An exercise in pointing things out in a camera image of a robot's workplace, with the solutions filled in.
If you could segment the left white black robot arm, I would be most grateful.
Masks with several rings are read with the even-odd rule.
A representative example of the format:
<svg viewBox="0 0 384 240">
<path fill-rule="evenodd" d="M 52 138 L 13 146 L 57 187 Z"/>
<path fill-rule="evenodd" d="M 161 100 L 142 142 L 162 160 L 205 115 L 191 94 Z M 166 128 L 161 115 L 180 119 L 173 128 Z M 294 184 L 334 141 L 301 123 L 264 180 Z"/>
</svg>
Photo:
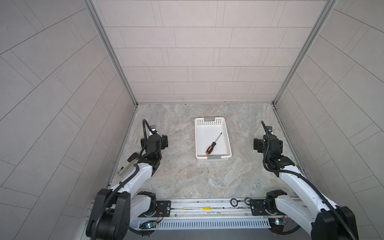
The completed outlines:
<svg viewBox="0 0 384 240">
<path fill-rule="evenodd" d="M 142 150 L 127 160 L 132 168 L 128 175 L 110 189 L 101 189 L 96 196 L 86 236 L 92 240 L 122 240 L 132 230 L 130 224 L 141 214 L 152 216 L 157 211 L 156 195 L 139 191 L 160 166 L 161 151 L 168 147 L 166 135 L 150 135 L 141 139 Z"/>
</svg>

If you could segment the orange black handled screwdriver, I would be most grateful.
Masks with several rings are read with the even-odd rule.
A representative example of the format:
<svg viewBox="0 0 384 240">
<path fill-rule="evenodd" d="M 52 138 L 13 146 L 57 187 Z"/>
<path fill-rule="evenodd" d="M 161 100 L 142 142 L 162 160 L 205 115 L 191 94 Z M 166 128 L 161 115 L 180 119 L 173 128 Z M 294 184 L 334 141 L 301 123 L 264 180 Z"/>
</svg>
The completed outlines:
<svg viewBox="0 0 384 240">
<path fill-rule="evenodd" d="M 212 144 L 208 147 L 207 151 L 206 151 L 206 155 L 210 155 L 213 151 L 213 149 L 215 148 L 215 146 L 217 145 L 217 141 L 219 140 L 220 136 L 222 135 L 223 133 L 220 133 L 219 136 L 217 137 L 217 139 L 212 142 Z"/>
</svg>

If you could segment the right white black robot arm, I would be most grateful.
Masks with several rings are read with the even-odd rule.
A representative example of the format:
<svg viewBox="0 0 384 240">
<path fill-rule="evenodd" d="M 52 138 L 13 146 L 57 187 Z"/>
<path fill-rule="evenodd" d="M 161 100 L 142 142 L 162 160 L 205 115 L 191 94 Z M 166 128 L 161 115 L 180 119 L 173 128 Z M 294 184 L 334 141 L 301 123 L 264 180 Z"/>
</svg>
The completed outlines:
<svg viewBox="0 0 384 240">
<path fill-rule="evenodd" d="M 269 215 L 282 213 L 305 230 L 313 240 L 357 240 L 356 217 L 348 207 L 340 207 L 302 175 L 298 166 L 283 156 L 283 141 L 266 129 L 262 139 L 254 139 L 254 150 L 263 154 L 264 169 L 283 180 L 304 205 L 283 190 L 266 194 L 264 208 Z"/>
</svg>

